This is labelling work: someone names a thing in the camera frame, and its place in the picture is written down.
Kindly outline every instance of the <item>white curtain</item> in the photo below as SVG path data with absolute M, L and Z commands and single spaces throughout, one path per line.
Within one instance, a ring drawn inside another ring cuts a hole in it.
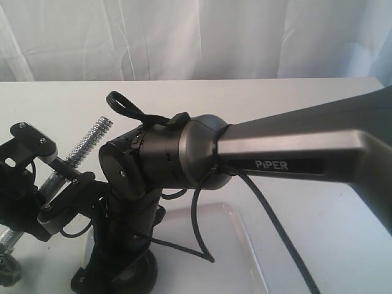
M 0 0 L 0 81 L 375 76 L 391 0 Z

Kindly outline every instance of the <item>transparent acrylic plate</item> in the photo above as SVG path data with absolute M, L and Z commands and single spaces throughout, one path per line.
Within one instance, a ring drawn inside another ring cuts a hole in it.
M 198 207 L 202 237 L 215 263 L 172 248 L 152 244 L 158 262 L 154 294 L 268 293 L 245 226 L 231 206 L 216 203 Z M 154 237 L 198 249 L 190 222 L 190 209 L 167 211 Z M 92 230 L 86 236 L 83 266 L 91 255 Z

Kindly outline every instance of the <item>white tabletop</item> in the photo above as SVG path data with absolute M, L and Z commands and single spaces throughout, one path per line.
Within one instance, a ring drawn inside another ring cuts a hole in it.
M 105 96 L 112 90 L 123 93 L 146 113 L 168 117 L 182 111 L 191 116 L 212 113 L 228 123 L 239 123 L 379 88 L 380 83 L 373 78 L 0 83 L 0 142 L 11 138 L 8 129 L 12 124 L 27 121 L 52 138 L 59 156 L 66 157 L 102 115 L 114 122 L 105 139 L 121 135 L 138 122 L 117 115 L 107 106 Z M 80 170 L 91 170 L 103 180 L 97 152 L 98 148 Z M 50 169 L 43 164 L 37 168 L 40 184 Z M 323 293 L 392 293 L 392 238 L 351 188 L 254 179 Z M 249 189 L 233 179 L 222 189 L 202 192 L 200 197 L 200 203 L 222 201 L 236 208 L 243 218 L 270 293 L 307 293 L 294 262 Z M 188 207 L 190 192 L 162 204 L 168 210 Z M 78 217 L 68 231 L 76 232 L 85 223 Z M 14 252 L 23 267 L 23 279 L 0 292 L 71 293 L 69 281 L 81 266 L 83 243 L 83 237 L 56 235 L 41 243 L 25 235 Z

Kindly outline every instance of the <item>robotic arm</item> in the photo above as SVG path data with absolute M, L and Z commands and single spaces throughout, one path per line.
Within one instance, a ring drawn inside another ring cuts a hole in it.
M 392 232 L 391 96 L 389 87 L 228 125 L 213 115 L 146 115 L 112 92 L 109 106 L 142 125 L 101 147 L 108 183 L 94 180 L 91 172 L 79 174 L 56 157 L 56 145 L 44 134 L 17 124 L 11 128 L 15 138 L 0 146 L 0 220 L 47 241 L 78 213 L 90 218 L 96 245 L 89 265 L 72 279 L 77 293 L 149 293 L 157 268 L 148 248 L 165 214 L 158 204 L 162 189 L 219 189 L 231 178 L 225 167 L 248 175 L 347 183 Z M 40 138 L 49 144 L 40 144 Z M 5 164 L 8 157 L 14 168 Z M 36 157 L 72 182 L 50 203 L 26 172 Z

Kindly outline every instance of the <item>label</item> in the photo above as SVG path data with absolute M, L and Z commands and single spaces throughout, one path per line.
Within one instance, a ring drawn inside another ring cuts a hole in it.
M 238 159 L 230 160 L 229 165 L 242 170 L 260 170 L 279 173 L 308 173 L 321 175 L 324 173 L 322 159 Z

